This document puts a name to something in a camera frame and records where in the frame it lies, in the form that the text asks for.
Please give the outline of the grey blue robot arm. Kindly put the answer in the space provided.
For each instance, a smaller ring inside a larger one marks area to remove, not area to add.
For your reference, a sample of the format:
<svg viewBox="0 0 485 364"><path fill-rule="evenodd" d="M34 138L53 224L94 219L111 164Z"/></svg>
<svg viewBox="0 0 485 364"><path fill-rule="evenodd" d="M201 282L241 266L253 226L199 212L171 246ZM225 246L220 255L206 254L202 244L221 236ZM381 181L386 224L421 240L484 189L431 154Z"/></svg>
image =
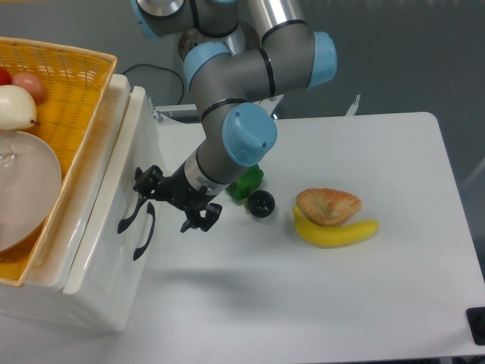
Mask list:
<svg viewBox="0 0 485 364"><path fill-rule="evenodd" d="M186 214L182 228L209 230L221 207L214 198L257 165L274 146L277 128L260 101L331 80L336 47L314 32L295 1L251 1L258 48L234 53L224 39L239 27L235 1L134 1L149 37L197 30L206 40L183 60L205 140L169 177L158 166L137 170L138 207L165 201Z"/></svg>

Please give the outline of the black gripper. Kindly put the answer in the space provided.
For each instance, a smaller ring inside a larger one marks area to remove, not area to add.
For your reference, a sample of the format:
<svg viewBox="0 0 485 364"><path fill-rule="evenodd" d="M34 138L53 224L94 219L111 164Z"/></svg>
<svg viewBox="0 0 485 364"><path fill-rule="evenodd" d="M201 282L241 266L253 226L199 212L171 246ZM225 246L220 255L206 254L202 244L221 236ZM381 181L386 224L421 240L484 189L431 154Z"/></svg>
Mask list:
<svg viewBox="0 0 485 364"><path fill-rule="evenodd" d="M209 231L218 221L223 209L222 205L210 203L213 197L208 195L206 187L202 190L193 187L183 172L178 171L166 177L157 165L144 171L141 167L136 168L133 190L142 199L167 202L184 211L186 220L180 228L181 233L189 229Z"/></svg>

